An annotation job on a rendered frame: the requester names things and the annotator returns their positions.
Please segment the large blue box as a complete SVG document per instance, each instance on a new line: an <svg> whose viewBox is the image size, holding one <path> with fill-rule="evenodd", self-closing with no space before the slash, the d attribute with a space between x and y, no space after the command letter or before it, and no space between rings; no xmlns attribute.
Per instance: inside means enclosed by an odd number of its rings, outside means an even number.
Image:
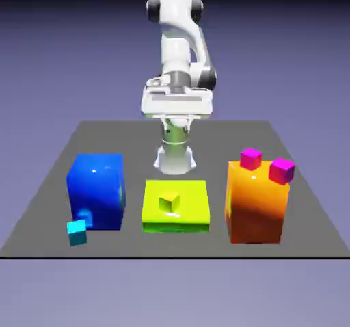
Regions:
<svg viewBox="0 0 350 327"><path fill-rule="evenodd" d="M119 231L126 207L123 155L80 153L66 185L74 221L84 220L86 229Z"/></svg>

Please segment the large orange box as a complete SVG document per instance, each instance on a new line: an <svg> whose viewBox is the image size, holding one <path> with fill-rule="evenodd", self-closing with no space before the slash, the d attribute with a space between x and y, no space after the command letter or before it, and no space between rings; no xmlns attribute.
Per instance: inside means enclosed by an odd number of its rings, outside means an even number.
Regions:
<svg viewBox="0 0 350 327"><path fill-rule="evenodd" d="M228 163L224 216L232 244L278 244L290 185L269 179L270 162L255 170Z"/></svg>

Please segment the small cyan cube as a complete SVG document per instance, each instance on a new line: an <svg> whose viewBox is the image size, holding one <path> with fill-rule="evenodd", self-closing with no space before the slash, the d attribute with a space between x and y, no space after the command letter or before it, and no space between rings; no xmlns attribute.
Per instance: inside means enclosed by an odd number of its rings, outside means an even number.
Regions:
<svg viewBox="0 0 350 327"><path fill-rule="evenodd" d="M67 234L70 246L77 246L87 242L85 220L76 220L67 223Z"/></svg>

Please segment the small yellow cube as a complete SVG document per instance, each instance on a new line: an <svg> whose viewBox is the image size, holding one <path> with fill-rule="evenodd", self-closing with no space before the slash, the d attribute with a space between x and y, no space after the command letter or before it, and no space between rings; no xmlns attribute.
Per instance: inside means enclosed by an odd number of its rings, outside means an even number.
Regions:
<svg viewBox="0 0 350 327"><path fill-rule="evenodd" d="M162 192L158 197L159 208L167 213L174 213L180 204L180 193L172 190Z"/></svg>

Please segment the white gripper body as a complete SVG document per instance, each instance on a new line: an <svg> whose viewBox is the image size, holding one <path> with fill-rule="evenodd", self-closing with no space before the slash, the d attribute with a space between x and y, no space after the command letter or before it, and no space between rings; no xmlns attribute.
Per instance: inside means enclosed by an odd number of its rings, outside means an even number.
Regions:
<svg viewBox="0 0 350 327"><path fill-rule="evenodd" d="M171 93L169 86L145 86L141 112L145 116L210 116L213 92L184 87L184 93Z"/></svg>

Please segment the large yellow-green box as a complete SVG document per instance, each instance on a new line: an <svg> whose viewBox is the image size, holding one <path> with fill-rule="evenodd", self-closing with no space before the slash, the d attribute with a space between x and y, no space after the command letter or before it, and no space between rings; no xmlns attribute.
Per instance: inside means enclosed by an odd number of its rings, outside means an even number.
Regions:
<svg viewBox="0 0 350 327"><path fill-rule="evenodd" d="M164 191L180 193L174 213L159 208L158 197ZM211 225L206 181L147 180L142 207L142 230L146 233L205 233Z"/></svg>

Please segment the small magenta cube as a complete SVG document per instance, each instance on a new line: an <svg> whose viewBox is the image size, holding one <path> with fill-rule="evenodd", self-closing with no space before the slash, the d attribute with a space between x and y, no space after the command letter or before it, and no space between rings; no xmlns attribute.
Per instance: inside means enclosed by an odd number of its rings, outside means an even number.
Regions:
<svg viewBox="0 0 350 327"><path fill-rule="evenodd" d="M269 179L279 185L286 185L292 181L294 174L295 163L287 159L277 158L269 166Z"/></svg>
<svg viewBox="0 0 350 327"><path fill-rule="evenodd" d="M240 166L247 170L256 170L261 166L263 153L255 148L247 148L241 151Z"/></svg>

